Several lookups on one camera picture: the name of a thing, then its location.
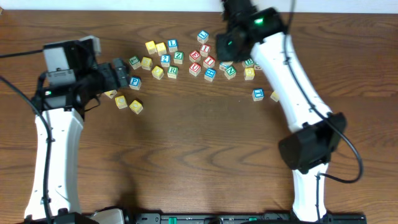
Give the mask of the blue 2 block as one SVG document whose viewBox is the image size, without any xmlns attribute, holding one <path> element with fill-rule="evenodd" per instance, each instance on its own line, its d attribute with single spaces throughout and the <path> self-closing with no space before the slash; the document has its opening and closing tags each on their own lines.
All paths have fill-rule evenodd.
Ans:
<svg viewBox="0 0 398 224">
<path fill-rule="evenodd" d="M 163 67 L 170 67 L 171 56 L 168 54 L 164 54 L 160 57 L 160 63 Z"/>
</svg>

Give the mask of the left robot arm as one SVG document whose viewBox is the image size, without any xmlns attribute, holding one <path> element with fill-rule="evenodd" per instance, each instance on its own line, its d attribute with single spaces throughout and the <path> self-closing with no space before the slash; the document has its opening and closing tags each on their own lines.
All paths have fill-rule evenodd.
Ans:
<svg viewBox="0 0 398 224">
<path fill-rule="evenodd" d="M 92 35 L 43 47 L 47 69 L 38 77 L 31 99 L 38 111 L 37 156 L 32 193 L 24 212 L 28 221 L 81 211 L 77 163 L 86 105 L 130 82 L 129 69 L 121 58 L 98 63 L 100 53 L 100 40 Z"/>
</svg>

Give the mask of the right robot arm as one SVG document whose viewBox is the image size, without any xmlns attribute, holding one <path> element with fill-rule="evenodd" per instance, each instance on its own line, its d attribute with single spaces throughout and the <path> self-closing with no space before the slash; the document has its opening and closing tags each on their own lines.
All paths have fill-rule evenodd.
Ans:
<svg viewBox="0 0 398 224">
<path fill-rule="evenodd" d="M 288 25 L 272 7 L 258 10 L 251 1 L 222 2 L 224 34 L 216 36 L 218 60 L 260 65 L 279 96 L 291 134 L 279 141 L 282 159 L 294 177 L 293 213 L 302 222 L 317 222 L 326 215 L 323 202 L 326 172 L 346 119 L 334 114 L 310 83 L 295 53 Z"/>
</svg>

